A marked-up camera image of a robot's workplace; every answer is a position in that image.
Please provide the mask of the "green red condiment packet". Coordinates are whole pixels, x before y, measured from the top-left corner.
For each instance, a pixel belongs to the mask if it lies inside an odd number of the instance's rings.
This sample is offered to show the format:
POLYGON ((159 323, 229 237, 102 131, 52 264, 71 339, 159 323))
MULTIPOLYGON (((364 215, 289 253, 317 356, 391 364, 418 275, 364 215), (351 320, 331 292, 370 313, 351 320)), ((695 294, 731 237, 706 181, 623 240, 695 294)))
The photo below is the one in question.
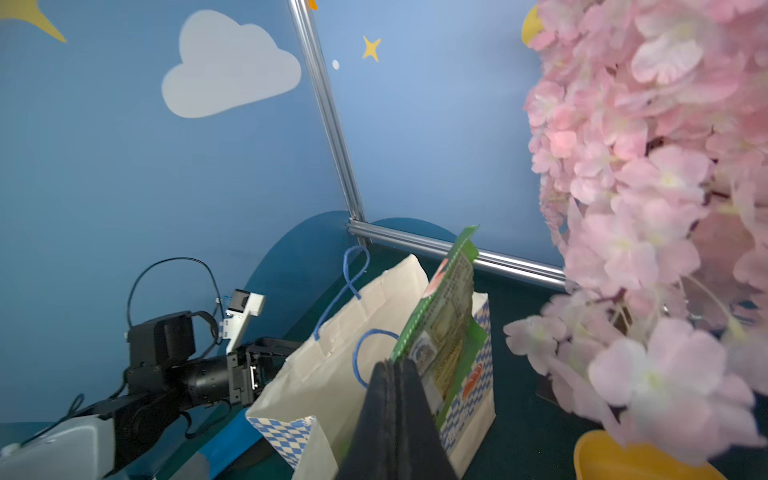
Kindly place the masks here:
POLYGON ((439 429, 487 339, 473 314, 473 262, 479 255, 472 243, 476 231, 470 226, 458 236, 406 322, 391 356, 394 362, 415 363, 439 429))

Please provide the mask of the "blue checkered paper bag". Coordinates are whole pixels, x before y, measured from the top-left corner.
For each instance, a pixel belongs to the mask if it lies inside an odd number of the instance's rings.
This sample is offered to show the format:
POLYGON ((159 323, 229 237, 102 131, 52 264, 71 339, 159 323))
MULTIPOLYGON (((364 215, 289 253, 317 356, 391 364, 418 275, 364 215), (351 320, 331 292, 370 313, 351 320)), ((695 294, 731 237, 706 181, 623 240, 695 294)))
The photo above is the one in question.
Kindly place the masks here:
MULTIPOLYGON (((350 300, 324 314, 247 411, 247 420, 292 467, 297 479, 336 479, 350 446, 375 365, 391 361, 406 322, 433 276, 408 256, 362 288, 347 274, 350 300)), ((474 319, 487 339, 452 404, 440 435, 462 478, 495 420, 489 300, 473 294, 474 319)))

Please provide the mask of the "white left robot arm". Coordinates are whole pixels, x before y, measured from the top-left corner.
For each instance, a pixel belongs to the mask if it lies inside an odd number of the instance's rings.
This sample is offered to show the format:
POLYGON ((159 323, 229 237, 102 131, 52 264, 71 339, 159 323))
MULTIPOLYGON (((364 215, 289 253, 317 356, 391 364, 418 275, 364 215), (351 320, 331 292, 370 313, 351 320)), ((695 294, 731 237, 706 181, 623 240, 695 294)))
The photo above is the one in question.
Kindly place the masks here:
POLYGON ((211 328, 205 311, 182 311, 130 327, 130 363, 120 389, 67 414, 1 455, 4 479, 104 479, 150 451, 178 419, 204 406, 248 407, 298 343, 269 337, 211 358, 196 357, 193 320, 211 328))

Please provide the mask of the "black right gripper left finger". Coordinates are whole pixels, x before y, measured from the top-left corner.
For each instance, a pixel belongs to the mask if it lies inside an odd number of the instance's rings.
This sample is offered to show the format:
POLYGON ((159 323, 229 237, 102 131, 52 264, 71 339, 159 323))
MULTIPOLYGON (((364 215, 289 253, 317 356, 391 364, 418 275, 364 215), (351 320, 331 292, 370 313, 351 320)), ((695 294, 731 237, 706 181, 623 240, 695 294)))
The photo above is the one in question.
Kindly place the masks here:
POLYGON ((394 479, 397 401, 391 361, 373 369, 346 457, 336 479, 394 479))

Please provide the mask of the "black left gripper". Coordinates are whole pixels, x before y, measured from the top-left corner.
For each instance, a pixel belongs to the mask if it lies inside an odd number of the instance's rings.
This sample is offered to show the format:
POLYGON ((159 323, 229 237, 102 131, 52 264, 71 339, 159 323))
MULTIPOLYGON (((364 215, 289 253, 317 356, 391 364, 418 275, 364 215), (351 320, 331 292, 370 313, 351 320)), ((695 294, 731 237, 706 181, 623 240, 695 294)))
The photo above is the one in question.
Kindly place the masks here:
POLYGON ((227 355, 229 403, 253 404, 299 347, 298 341, 262 337, 234 349, 227 355))

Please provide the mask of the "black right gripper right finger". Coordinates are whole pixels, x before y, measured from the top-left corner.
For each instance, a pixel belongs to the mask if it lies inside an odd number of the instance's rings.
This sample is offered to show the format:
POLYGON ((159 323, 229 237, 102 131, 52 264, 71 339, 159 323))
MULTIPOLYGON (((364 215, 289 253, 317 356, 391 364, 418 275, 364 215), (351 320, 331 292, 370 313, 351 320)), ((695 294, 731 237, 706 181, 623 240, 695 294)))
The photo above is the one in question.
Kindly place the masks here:
POLYGON ((396 374, 395 478, 457 479, 411 360, 394 364, 396 374))

